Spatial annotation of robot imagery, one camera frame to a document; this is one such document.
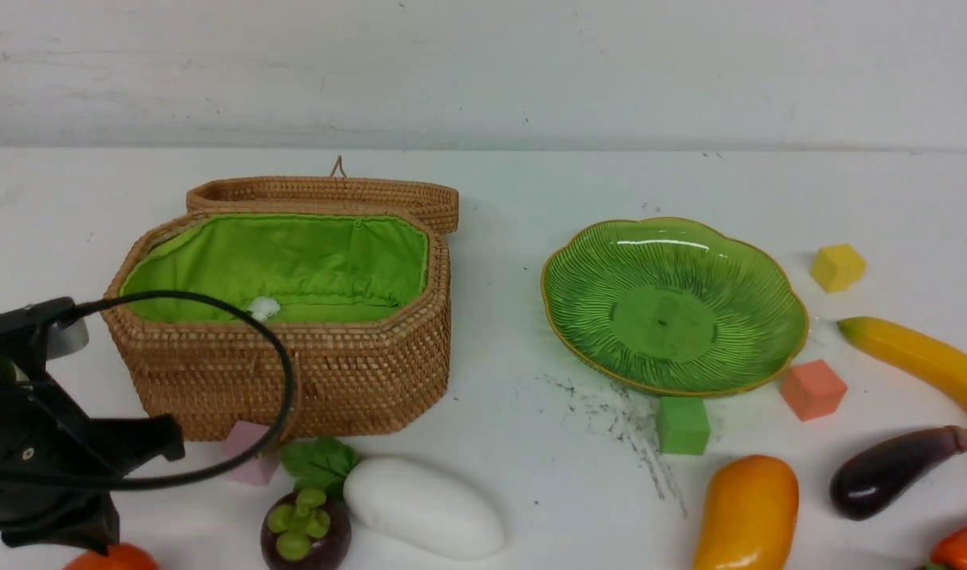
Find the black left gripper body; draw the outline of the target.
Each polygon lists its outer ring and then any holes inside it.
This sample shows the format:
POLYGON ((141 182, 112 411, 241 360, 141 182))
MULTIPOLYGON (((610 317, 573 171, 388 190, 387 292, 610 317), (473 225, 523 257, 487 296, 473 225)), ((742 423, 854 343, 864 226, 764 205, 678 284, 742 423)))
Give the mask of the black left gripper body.
MULTIPOLYGON (((88 425, 124 444, 129 457, 100 461, 40 405, 0 389, 0 469, 125 477, 151 459, 174 462, 185 454, 181 427, 171 415, 92 419, 88 425)), ((105 554, 120 541, 120 520, 106 491, 0 482, 0 538, 12 549, 60 545, 105 554)))

